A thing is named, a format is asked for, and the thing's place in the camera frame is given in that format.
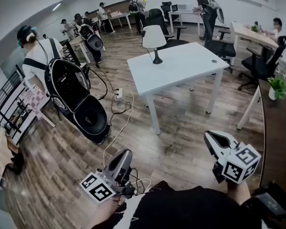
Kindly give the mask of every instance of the black pants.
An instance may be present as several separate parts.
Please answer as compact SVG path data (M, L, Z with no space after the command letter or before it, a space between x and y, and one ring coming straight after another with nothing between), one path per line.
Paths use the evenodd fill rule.
M85 44L87 46L87 48L89 49L89 51L91 52L95 62L100 62L101 61L101 51L99 50L95 50L94 48L92 48L89 43L87 41L85 41Z
M216 18L217 18L217 12L214 11L214 10L209 10L209 13L210 13L209 23L210 23L210 27L211 27L212 34L213 34L214 33L215 22L216 22Z
M137 13L135 16L135 24L137 26L137 31L141 33L141 25L140 21L142 21L143 28L146 26L145 15L141 13Z
M111 33L113 32L112 28L111 28L111 24L110 24L110 21L109 20L103 20L104 22L104 26L105 26L105 31L107 33Z

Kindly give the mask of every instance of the fluorescent light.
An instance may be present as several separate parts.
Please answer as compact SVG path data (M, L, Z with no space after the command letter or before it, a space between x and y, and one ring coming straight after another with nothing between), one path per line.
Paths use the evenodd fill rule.
M55 8L52 9L52 11L56 10L56 9L59 7L59 5L61 5L61 3L57 4L57 5L55 6Z

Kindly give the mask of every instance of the wooden floor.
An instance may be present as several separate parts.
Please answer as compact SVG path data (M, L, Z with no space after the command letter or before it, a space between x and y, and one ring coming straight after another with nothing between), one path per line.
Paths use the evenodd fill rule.
M133 151L132 167L138 169L139 178L150 178L152 184L166 180L175 189L200 185L226 191L226 184L219 185L212 173L215 160L204 143L204 131L228 132L238 141L250 143L263 153L264 126L260 103L244 128L236 130L255 92L253 87L244 88L241 92L237 90L246 81L245 78L239 79L238 73L244 71L240 61L250 55L245 50L248 42L239 42L235 71L233 74L224 72L220 94L211 114L206 114L206 109L215 79L212 75L197 81L193 92L183 84L154 96L162 132L156 136L150 131L149 110L138 97L126 61L147 53L141 47L141 37L136 35L134 29L130 31L125 26L117 28L115 34L103 35L102 39L106 52L103 53L101 68L108 73L114 88L131 89L135 97L130 122L108 148L106 159L128 148ZM196 27L188 26L181 39L199 41ZM93 64L92 68L105 80ZM90 79L91 94L100 97L105 92L103 83L92 73ZM107 85L109 92L101 104L110 119L113 93ZM125 103L131 100L130 93L124 92L122 101L113 102L113 109L122 111ZM79 188L79 182L89 172L102 168L103 151L125 125L130 110L113 118L111 135L100 146L86 139L66 119L60 122L52 103L44 113L56 127L52 129L43 120L35 120L20 143L26 160L23 172L19 176L10 171L5 174L3 186L10 213L19 229L88 228L96 206ZM258 186L260 172L261 167L248 181L251 189Z

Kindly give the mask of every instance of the lamp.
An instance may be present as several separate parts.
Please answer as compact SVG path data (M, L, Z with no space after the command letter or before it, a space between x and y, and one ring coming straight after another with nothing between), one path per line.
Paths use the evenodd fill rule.
M157 48L166 45L166 39L163 35L161 27L159 25L150 25L144 27L142 37L142 46L144 48L154 48L155 58L153 60L153 63L162 63L163 60L159 58Z

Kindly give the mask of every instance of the white table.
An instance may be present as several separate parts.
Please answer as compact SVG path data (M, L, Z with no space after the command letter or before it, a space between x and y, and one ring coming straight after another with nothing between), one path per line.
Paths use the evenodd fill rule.
M99 38L101 38L100 34L98 31L94 32L96 35L98 35ZM81 38L81 36L76 37L75 39L73 39L72 41L70 41L70 45L71 46L77 46L79 45L83 55L85 56L85 59L87 60L87 63L91 63L88 55L87 55L87 50L84 44L84 40Z
M262 35L261 33L256 33L241 23L236 21L231 22L230 26L231 32L235 34L235 41L234 41L234 49L235 52L237 51L237 44L239 38L245 38L248 40L252 40L254 42L260 43L262 45L268 46L270 48L276 49L278 47L277 43L272 40L271 38ZM234 65L235 57L231 60L231 65Z
M149 54L127 60L138 94L149 107L157 135L161 132L153 103L154 93L185 82L194 85L195 79L216 73L212 97L207 108L210 114L220 88L223 71L229 66L196 42L160 50L159 57L163 60L162 64L153 64Z
M130 15L130 13L122 13L122 14L121 14L121 15L119 15L119 16L108 18L108 19L109 19L109 22L110 22L110 25L111 25L112 30L114 30L114 29L113 29L113 26L112 26L112 24L111 24L111 20L113 20L113 19L118 19L118 20L119 20L119 22L120 22L120 26L121 26L121 27L123 26L123 25L122 25L122 23L121 23L121 20L120 20L120 18L121 18L121 17L126 17L126 20L127 20L128 26L129 26L129 29L131 30L131 29L132 29L132 26L130 25L129 15Z
M182 14L192 14L192 15L196 15L197 18L198 18L198 36L200 36L200 15L198 12L192 12L192 11L175 11L175 12L168 12L168 15L170 17L170 22L171 22L171 30L172 30L172 33L174 32L174 25L173 25L173 20L172 20L172 14L177 14L179 15L179 21L180 21L180 25L183 26L182 24L182 19L181 19L181 15Z

